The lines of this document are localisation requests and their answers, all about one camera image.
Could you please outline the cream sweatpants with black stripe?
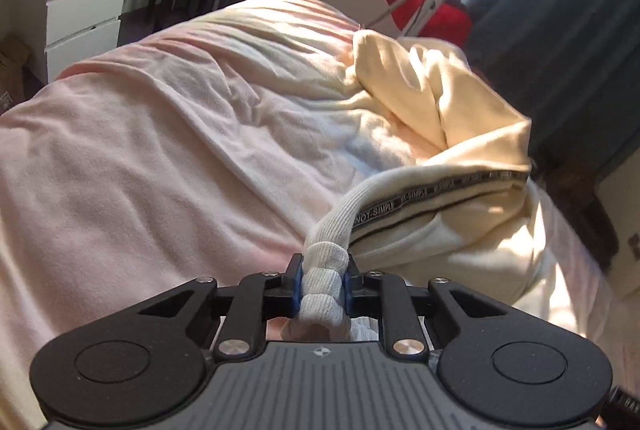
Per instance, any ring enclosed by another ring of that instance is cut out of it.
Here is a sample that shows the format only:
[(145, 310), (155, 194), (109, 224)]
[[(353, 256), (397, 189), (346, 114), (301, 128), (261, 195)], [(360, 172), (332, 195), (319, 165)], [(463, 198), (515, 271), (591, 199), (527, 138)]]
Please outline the cream sweatpants with black stripe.
[(302, 303), (283, 338), (358, 341), (380, 334), (372, 316), (346, 313), (349, 262), (413, 286), (445, 277), (577, 332), (530, 176), (529, 120), (446, 42), (362, 30), (354, 38), (352, 73), (436, 152), (365, 179), (308, 233)]

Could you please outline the red bag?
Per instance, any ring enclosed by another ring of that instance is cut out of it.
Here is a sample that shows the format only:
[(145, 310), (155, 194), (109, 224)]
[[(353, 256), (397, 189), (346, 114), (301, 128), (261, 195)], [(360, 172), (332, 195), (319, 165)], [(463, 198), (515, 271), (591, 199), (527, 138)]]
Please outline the red bag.
[[(392, 20), (398, 29), (404, 29), (423, 1), (407, 0), (392, 12)], [(420, 30), (419, 37), (436, 38), (463, 48), (472, 27), (473, 22), (462, 2), (446, 0)]]

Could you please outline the pink bed blanket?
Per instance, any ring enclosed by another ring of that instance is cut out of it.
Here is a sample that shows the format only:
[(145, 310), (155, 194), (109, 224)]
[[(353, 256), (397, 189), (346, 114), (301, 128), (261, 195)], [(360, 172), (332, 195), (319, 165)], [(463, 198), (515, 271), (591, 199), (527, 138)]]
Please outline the pink bed blanket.
[[(247, 0), (73, 64), (2, 116), (3, 428), (42, 427), (29, 366), (56, 336), (194, 277), (283, 271), (350, 190), (434, 155), (356, 80), (362, 30), (317, 0)], [(634, 322), (534, 183), (576, 334), (637, 390)]]

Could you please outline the dark green right curtain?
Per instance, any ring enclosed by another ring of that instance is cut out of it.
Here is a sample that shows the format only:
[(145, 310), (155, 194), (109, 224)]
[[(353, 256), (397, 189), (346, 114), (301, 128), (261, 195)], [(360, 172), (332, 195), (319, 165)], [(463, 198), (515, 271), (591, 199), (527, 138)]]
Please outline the dark green right curtain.
[(639, 0), (465, 0), (465, 53), (533, 121), (530, 153), (602, 179), (639, 146)]

